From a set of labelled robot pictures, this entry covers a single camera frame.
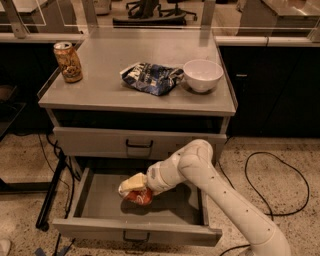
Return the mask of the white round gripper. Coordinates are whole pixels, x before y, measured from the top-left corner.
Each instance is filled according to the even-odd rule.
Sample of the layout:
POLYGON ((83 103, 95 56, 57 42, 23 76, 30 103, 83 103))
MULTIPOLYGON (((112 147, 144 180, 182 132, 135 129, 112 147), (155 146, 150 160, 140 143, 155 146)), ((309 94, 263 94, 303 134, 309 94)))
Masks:
POLYGON ((157 196, 165 191, 168 191, 173 188, 172 185, 169 185, 161 175, 161 165, 162 161, 159 161, 151 165, 146 175, 143 173, 137 173, 134 176, 124 180, 120 184, 121 192, 129 191, 139 191, 147 187, 152 191, 154 196, 157 196))

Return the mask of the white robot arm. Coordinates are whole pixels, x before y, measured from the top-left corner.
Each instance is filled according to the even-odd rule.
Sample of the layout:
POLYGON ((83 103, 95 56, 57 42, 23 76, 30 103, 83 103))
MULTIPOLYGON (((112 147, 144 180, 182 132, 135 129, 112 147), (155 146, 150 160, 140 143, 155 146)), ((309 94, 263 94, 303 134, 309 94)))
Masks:
POLYGON ((123 181, 120 196, 139 205, 176 185, 189 181, 205 192, 249 242, 239 256, 291 256, 288 240, 279 227, 251 202, 227 184, 212 164, 213 148, 196 139, 168 159, 151 165, 123 181))

